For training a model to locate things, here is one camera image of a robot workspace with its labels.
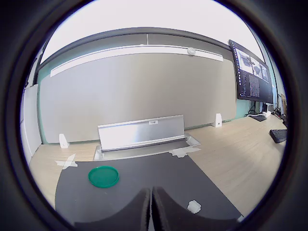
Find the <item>green petri dish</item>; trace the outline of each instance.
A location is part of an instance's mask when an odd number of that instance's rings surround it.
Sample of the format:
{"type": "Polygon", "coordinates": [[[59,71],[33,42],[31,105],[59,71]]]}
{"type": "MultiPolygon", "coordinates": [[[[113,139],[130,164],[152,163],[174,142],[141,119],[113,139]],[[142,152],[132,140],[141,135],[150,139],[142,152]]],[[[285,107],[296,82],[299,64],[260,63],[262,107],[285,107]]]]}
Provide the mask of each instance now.
{"type": "Polygon", "coordinates": [[[99,188],[110,188],[119,181],[119,172],[111,166],[99,166],[92,169],[89,174],[91,184],[99,188]]]}

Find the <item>desk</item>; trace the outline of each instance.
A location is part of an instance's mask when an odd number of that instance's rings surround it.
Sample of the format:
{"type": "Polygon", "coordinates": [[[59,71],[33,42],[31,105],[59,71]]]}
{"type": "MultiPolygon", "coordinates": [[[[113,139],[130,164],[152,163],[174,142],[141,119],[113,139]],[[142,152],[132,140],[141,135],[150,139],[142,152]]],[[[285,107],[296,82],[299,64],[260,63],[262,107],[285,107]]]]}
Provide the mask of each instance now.
{"type": "MultiPolygon", "coordinates": [[[[271,115],[258,122],[245,117],[189,130],[201,145],[191,159],[244,215],[263,197],[279,167],[285,142],[275,143],[270,129],[285,129],[282,120],[271,115]]],[[[65,161],[76,154],[75,161],[92,161],[99,141],[71,144],[42,144],[33,155],[30,170],[43,195],[54,207],[56,186],[62,171],[55,160],[65,161]]]]}

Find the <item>masking tape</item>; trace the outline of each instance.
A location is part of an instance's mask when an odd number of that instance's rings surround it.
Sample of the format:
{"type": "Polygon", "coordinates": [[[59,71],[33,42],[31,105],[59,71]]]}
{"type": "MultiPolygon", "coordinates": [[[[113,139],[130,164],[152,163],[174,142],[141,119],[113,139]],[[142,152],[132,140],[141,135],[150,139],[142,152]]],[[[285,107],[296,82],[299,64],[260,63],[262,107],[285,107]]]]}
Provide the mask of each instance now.
{"type": "Polygon", "coordinates": [[[177,156],[178,158],[182,158],[187,155],[187,153],[193,153],[196,151],[201,150],[200,148],[192,148],[192,147],[185,147],[185,148],[177,148],[169,151],[169,153],[172,154],[172,156],[177,156]]]}
{"type": "Polygon", "coordinates": [[[69,166],[77,167],[78,165],[75,163],[75,161],[73,161],[73,159],[75,158],[75,155],[76,155],[76,153],[71,155],[70,157],[68,157],[68,159],[66,161],[55,160],[55,162],[57,163],[57,165],[63,166],[62,169],[66,169],[69,166]]]}

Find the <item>gray wall panel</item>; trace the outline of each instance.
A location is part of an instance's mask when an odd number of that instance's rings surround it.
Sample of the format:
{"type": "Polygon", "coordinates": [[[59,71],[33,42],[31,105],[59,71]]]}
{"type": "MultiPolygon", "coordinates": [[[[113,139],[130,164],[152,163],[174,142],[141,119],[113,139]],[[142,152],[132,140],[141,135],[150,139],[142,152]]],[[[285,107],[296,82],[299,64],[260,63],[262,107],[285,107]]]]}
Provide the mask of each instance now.
{"type": "Polygon", "coordinates": [[[96,60],[44,78],[41,120],[46,141],[98,140],[98,125],[184,115],[185,127],[236,113],[233,63],[176,54],[96,60]]]}

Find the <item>white tape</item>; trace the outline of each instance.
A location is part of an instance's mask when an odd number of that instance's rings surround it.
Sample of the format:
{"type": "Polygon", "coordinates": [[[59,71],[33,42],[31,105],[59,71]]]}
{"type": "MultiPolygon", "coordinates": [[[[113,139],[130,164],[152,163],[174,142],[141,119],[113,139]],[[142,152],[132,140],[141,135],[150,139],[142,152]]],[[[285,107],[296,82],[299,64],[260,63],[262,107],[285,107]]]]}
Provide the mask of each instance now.
{"type": "Polygon", "coordinates": [[[55,160],[55,162],[57,163],[57,165],[63,166],[62,169],[67,169],[67,167],[69,167],[69,166],[77,167],[78,165],[75,163],[75,161],[73,161],[73,159],[75,158],[75,155],[76,155],[76,153],[71,155],[70,157],[68,157],[68,159],[66,161],[55,160]]]}
{"type": "Polygon", "coordinates": [[[192,213],[196,214],[201,210],[201,205],[195,200],[193,200],[188,203],[187,209],[192,213]]]}
{"type": "Polygon", "coordinates": [[[193,153],[196,151],[201,150],[200,148],[192,148],[192,147],[185,147],[185,148],[177,148],[169,151],[169,153],[172,154],[172,156],[177,156],[178,158],[182,158],[187,155],[187,153],[193,153]]]}

